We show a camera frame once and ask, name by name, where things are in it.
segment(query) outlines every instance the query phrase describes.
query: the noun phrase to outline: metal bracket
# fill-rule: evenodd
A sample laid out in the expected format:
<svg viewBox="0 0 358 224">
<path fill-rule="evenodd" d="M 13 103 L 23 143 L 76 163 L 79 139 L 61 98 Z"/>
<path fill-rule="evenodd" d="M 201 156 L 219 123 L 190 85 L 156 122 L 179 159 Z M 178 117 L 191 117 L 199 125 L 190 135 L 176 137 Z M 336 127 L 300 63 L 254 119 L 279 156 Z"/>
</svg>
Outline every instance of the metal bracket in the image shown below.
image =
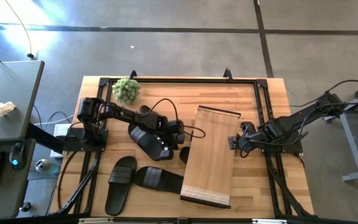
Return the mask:
<svg viewBox="0 0 358 224">
<path fill-rule="evenodd" d="M 256 82 L 263 88 L 267 88 L 267 80 L 266 79 L 256 80 Z"/>
<path fill-rule="evenodd" d="M 82 141 L 83 128 L 73 128 L 68 133 L 63 150 L 67 152 L 102 152 L 106 148 L 108 129 L 102 129 L 102 138 L 96 143 Z"/>
<path fill-rule="evenodd" d="M 132 70 L 131 75 L 129 75 L 129 79 L 133 79 L 135 76 L 137 76 L 136 71 Z"/>
<path fill-rule="evenodd" d="M 223 73 L 223 77 L 224 78 L 229 78 L 229 82 L 233 82 L 233 76 L 231 75 L 231 71 L 230 68 L 226 68 L 224 73 Z"/>
<path fill-rule="evenodd" d="M 110 82 L 110 78 L 100 78 L 99 79 L 99 88 L 105 86 L 105 84 Z"/>
</svg>

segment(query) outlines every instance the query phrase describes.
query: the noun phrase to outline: computer mouse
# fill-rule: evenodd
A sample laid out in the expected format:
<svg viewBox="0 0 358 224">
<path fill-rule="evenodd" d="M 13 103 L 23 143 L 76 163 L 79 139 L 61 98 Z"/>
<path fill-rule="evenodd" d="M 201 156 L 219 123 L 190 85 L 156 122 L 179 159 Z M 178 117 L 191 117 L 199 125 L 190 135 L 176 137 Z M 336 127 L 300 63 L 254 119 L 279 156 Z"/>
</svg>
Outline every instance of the computer mouse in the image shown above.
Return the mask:
<svg viewBox="0 0 358 224">
<path fill-rule="evenodd" d="M 14 170 L 21 170 L 25 167 L 27 162 L 27 155 L 25 154 L 24 144 L 17 142 L 9 153 L 9 162 Z"/>
</svg>

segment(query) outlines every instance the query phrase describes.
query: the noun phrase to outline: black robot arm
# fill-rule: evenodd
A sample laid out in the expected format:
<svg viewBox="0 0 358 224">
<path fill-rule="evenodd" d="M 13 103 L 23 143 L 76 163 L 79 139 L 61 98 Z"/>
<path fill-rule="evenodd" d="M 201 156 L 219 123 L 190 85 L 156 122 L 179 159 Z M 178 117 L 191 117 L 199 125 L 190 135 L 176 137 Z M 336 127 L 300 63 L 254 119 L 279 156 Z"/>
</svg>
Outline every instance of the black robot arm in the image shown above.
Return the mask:
<svg viewBox="0 0 358 224">
<path fill-rule="evenodd" d="M 323 116 L 339 116 L 343 113 L 345 105 L 336 94 L 325 93 L 315 104 L 308 106 L 290 116 L 281 116 L 268 120 L 260 125 L 255 131 L 254 125 L 250 122 L 243 122 L 241 128 L 242 136 L 229 137 L 231 149 L 242 149 L 249 153 L 259 148 L 266 149 L 267 146 L 284 146 L 299 141 L 307 133 L 300 134 L 292 142 L 287 142 L 292 133 L 314 120 Z"/>
<path fill-rule="evenodd" d="M 135 124 L 141 130 L 164 137 L 169 134 L 183 134 L 183 123 L 168 121 L 158 113 L 139 114 L 115 103 L 105 103 L 100 98 L 83 98 L 80 101 L 77 118 L 84 124 L 85 139 L 95 140 L 99 133 L 99 122 L 108 118 Z"/>
</svg>

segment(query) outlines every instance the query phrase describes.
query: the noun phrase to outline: gray desk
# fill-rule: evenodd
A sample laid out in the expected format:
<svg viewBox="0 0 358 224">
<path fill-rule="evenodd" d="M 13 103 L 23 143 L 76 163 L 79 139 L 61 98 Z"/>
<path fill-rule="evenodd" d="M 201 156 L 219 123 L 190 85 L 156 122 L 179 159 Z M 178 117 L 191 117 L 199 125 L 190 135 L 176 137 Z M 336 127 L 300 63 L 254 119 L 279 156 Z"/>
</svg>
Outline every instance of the gray desk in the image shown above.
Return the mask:
<svg viewBox="0 0 358 224">
<path fill-rule="evenodd" d="M 35 143 L 40 142 L 37 137 L 46 139 L 46 144 L 55 140 L 29 123 L 43 69 L 43 61 L 0 63 L 0 103 L 11 101 L 16 105 L 14 111 L 0 118 L 0 144 L 8 142 L 0 146 L 0 151 L 6 153 L 0 176 L 0 219 L 14 218 L 19 213 Z M 8 161 L 9 150 L 16 141 L 24 141 L 27 149 L 27 164 L 22 170 L 13 170 Z"/>
<path fill-rule="evenodd" d="M 0 141 L 24 138 L 43 69 L 43 61 L 0 63 L 0 103 L 16 105 L 0 118 Z"/>
</svg>

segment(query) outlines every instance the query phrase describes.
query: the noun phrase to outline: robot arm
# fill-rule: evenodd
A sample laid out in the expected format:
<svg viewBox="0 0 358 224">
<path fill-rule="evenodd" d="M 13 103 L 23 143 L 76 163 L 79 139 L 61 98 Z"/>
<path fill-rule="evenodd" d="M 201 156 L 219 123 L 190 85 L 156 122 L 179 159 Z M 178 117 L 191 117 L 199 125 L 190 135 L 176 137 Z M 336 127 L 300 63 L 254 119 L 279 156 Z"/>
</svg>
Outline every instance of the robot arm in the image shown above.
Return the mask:
<svg viewBox="0 0 358 224">
<path fill-rule="evenodd" d="M 242 136 L 229 137 L 231 149 L 242 149 L 246 153 L 256 149 L 266 149 L 267 146 L 283 146 L 288 143 L 289 136 L 314 120 L 323 116 L 339 116 L 345 105 L 336 94 L 325 93 L 316 103 L 306 107 L 291 116 L 274 118 L 260 125 L 255 131 L 252 123 L 241 124 Z M 299 141 L 306 134 L 299 135 L 294 142 Z"/>
</svg>

